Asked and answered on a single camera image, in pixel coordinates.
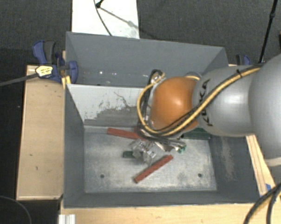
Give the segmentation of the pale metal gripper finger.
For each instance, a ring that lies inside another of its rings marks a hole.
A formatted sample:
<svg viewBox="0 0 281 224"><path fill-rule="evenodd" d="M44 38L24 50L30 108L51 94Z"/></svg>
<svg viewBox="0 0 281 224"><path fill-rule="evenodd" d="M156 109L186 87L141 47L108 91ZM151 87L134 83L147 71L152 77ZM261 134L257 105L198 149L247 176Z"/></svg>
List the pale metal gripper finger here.
<svg viewBox="0 0 281 224"><path fill-rule="evenodd" d="M144 152L146 149L146 142L142 140L135 140L129 144L132 151Z"/></svg>
<svg viewBox="0 0 281 224"><path fill-rule="evenodd" d="M156 153L151 150L133 150L132 156L144 163L153 163Z"/></svg>

